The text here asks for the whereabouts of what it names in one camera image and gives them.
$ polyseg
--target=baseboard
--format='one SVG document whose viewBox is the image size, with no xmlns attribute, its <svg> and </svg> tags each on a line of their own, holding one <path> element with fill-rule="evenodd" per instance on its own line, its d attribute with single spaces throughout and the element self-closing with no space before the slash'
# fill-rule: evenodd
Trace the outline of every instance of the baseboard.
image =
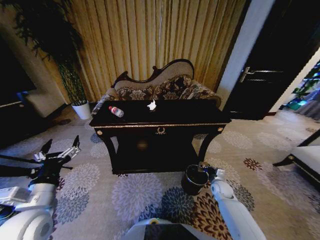
<svg viewBox="0 0 320 240">
<path fill-rule="evenodd" d="M 276 115 L 276 113 L 277 113 L 276 111 L 270 111 L 266 114 L 266 116 L 274 116 Z"/>
</svg>

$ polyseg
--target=ornate sofa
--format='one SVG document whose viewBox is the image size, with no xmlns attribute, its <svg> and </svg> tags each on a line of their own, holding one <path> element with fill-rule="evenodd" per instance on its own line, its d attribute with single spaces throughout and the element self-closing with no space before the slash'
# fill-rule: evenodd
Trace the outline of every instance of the ornate sofa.
<svg viewBox="0 0 320 240">
<path fill-rule="evenodd" d="M 97 114 L 107 100 L 210 99 L 215 100 L 218 108 L 221 98 L 193 80 L 194 74 L 194 66 L 187 59 L 173 60 L 161 69 L 154 66 L 153 74 L 144 81 L 131 79 L 125 71 L 98 101 L 91 114 Z"/>
</svg>

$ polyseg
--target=doorway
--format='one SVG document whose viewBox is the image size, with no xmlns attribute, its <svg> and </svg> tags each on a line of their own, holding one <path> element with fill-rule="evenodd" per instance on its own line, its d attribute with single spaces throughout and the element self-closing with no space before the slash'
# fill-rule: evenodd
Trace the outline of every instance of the doorway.
<svg viewBox="0 0 320 240">
<path fill-rule="evenodd" d="M 320 1 L 276 0 L 224 108 L 260 120 L 320 46 Z"/>
</svg>

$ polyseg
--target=potted plant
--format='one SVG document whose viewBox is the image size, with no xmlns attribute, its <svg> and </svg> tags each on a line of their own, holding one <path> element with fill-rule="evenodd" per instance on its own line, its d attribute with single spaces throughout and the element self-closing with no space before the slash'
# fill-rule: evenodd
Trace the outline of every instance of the potted plant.
<svg viewBox="0 0 320 240">
<path fill-rule="evenodd" d="M 82 40 L 66 18 L 70 0 L 0 0 L 0 4 L 16 10 L 17 35 L 26 45 L 33 42 L 36 56 L 41 50 L 46 54 L 43 59 L 56 62 L 72 107 L 81 119 L 90 118 L 89 103 L 74 65 Z"/>
</svg>

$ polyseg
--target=table leg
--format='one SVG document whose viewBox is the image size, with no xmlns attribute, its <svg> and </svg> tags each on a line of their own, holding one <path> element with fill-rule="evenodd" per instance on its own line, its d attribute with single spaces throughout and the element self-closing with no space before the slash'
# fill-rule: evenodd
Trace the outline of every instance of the table leg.
<svg viewBox="0 0 320 240">
<path fill-rule="evenodd" d="M 212 139 L 215 138 L 219 133 L 209 133 L 203 140 L 200 150 L 199 150 L 199 155 L 198 155 L 198 160 L 199 162 L 203 162 L 205 160 L 206 152 L 208 149 L 209 144 L 211 143 Z"/>
<path fill-rule="evenodd" d="M 294 159 L 295 157 L 292 155 L 287 156 L 285 159 L 283 159 L 280 162 L 276 162 L 274 164 L 272 164 L 275 167 L 279 167 L 279 166 L 285 166 L 285 165 L 289 165 L 289 164 L 293 164 L 294 163 Z"/>
<path fill-rule="evenodd" d="M 112 162 L 116 160 L 116 155 L 117 155 L 115 145 L 112 142 L 111 137 L 100 136 L 100 138 L 103 140 L 106 148 L 108 149 L 108 153 L 109 153 L 111 165 L 112 165 Z"/>
</svg>

